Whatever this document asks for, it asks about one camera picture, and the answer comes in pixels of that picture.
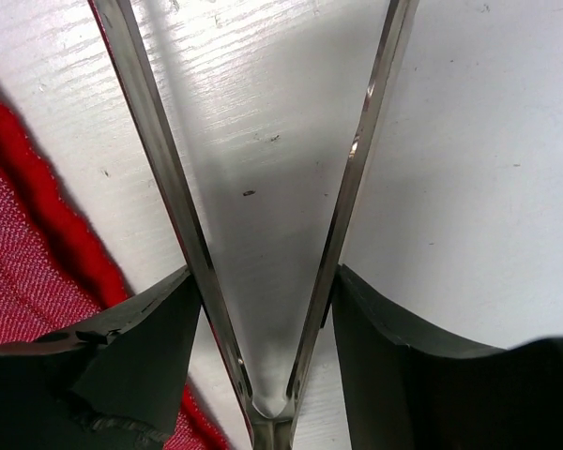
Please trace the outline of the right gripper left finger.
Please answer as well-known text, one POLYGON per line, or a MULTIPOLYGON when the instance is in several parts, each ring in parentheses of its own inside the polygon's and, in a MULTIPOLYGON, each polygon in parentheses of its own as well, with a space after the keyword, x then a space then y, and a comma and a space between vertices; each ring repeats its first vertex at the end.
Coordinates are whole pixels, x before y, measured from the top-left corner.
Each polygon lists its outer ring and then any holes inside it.
POLYGON ((183 268, 89 319, 0 344, 0 449, 161 449, 200 308, 183 268))

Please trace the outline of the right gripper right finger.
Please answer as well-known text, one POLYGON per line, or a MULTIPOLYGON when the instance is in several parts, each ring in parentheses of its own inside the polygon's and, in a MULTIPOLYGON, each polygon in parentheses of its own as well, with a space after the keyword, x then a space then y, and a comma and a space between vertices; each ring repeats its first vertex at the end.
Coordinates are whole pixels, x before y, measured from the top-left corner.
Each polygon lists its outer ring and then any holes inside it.
POLYGON ((509 350, 337 273, 332 318, 355 449, 563 449, 563 337, 509 350))

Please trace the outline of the metal serving tongs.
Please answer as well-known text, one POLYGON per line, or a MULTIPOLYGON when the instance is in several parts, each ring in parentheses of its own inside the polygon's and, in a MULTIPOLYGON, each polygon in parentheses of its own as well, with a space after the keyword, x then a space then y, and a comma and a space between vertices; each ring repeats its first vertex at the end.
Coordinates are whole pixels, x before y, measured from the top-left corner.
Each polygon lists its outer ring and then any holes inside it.
POLYGON ((411 35, 416 1, 388 5, 371 76, 334 205, 296 357, 284 392, 281 412, 269 417, 253 402, 251 381, 236 340, 220 282, 190 194, 187 177, 150 67, 145 45, 128 1, 89 4, 151 171, 159 187, 176 238, 203 297, 203 305, 223 364, 255 449, 290 449, 307 381, 312 354, 327 317, 331 292, 343 247, 369 168, 385 108, 411 35))

